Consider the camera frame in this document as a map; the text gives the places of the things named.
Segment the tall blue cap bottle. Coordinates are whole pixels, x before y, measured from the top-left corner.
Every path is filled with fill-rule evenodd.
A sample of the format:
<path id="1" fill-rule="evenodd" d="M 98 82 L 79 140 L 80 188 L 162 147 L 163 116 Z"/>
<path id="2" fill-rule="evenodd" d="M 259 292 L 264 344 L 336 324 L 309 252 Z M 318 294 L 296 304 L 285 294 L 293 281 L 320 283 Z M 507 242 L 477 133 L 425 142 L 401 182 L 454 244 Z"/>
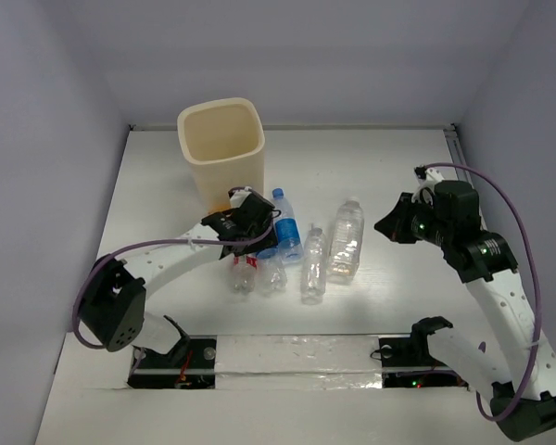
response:
<path id="1" fill-rule="evenodd" d="M 301 238 L 294 210 L 282 188 L 272 190 L 272 202 L 274 207 L 280 211 L 280 215 L 274 220 L 274 229 L 282 261 L 284 263 L 299 262 L 303 256 Z"/>

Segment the small blue label bottle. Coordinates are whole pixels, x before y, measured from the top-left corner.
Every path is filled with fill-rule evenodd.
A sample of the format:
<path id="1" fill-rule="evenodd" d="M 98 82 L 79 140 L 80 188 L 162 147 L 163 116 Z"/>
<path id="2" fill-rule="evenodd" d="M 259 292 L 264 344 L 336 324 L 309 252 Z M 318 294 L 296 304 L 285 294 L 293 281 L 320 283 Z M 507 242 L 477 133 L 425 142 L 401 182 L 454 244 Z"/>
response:
<path id="1" fill-rule="evenodd" d="M 285 268 L 278 248 L 267 248 L 257 254 L 259 283 L 262 295 L 284 292 L 287 284 Z"/>

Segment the large clear square bottle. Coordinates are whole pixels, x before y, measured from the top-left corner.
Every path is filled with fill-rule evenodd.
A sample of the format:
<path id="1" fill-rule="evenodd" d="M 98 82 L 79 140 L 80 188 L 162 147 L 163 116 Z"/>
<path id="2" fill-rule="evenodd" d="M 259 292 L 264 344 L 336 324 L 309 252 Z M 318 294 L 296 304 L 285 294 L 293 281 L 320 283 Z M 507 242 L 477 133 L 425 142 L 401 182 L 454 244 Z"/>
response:
<path id="1" fill-rule="evenodd" d="M 337 210 L 328 257 L 328 281 L 349 284 L 360 266 L 364 212 L 356 197 L 348 198 Z"/>

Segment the slim clear white-cap bottle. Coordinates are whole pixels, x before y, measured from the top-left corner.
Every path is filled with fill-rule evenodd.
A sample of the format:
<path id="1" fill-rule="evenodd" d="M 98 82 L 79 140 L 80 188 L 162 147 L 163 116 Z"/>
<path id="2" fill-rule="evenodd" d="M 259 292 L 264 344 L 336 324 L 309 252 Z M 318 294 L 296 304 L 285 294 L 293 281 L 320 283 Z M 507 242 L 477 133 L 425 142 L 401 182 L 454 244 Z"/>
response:
<path id="1" fill-rule="evenodd" d="M 312 225 L 304 244 L 300 276 L 301 300 L 319 304 L 326 287 L 327 238 L 323 229 Z"/>

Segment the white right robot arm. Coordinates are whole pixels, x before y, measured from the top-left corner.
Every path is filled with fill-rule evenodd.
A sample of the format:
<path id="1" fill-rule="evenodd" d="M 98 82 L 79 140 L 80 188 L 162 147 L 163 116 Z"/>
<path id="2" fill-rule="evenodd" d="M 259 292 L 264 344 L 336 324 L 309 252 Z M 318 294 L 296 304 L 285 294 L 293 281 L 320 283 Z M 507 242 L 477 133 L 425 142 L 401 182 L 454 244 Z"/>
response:
<path id="1" fill-rule="evenodd" d="M 423 318 L 390 347 L 391 359 L 440 362 L 475 389 L 514 442 L 556 427 L 556 354 L 538 332 L 518 264 L 506 240 L 483 227 L 479 195 L 464 181 L 442 180 L 404 192 L 374 226 L 398 244 L 441 248 L 485 315 L 504 356 L 496 362 L 442 316 Z"/>

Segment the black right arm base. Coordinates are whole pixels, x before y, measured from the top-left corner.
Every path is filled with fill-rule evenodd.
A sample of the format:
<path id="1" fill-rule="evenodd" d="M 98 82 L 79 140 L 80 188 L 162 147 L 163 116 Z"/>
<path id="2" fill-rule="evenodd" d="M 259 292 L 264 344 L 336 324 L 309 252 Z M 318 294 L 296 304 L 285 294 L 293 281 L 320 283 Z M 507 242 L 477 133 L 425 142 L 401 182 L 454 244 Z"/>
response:
<path id="1" fill-rule="evenodd" d="M 415 323 L 405 337 L 380 338 L 370 357 L 382 365 L 384 388 L 467 388 L 455 372 L 433 358 L 427 338 L 437 330 L 452 328 L 442 316 L 426 317 Z"/>

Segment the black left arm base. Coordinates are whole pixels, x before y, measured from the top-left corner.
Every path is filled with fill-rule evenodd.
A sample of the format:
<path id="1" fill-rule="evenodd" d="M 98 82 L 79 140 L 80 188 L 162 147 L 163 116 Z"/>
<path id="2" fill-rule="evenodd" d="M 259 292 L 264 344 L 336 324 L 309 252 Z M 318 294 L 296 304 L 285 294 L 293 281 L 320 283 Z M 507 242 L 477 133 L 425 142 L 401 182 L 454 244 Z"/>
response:
<path id="1" fill-rule="evenodd" d="M 190 337 L 174 320 L 179 342 L 167 354 L 135 349 L 127 384 L 134 389 L 214 389 L 216 337 Z"/>

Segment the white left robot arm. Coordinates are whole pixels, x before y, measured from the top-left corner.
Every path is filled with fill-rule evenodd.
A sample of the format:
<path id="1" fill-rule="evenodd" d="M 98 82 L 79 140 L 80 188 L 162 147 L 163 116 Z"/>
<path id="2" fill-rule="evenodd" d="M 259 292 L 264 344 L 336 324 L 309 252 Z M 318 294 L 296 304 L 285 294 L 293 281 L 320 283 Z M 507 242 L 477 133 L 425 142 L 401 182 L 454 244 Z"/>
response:
<path id="1" fill-rule="evenodd" d="M 190 337 L 170 316 L 147 312 L 147 299 L 197 267 L 277 245 L 274 221 L 281 212 L 248 187 L 229 197 L 229 209 L 209 214 L 177 238 L 129 245 L 96 261 L 74 302 L 76 338 L 93 350 L 132 346 L 169 367 L 183 364 Z"/>

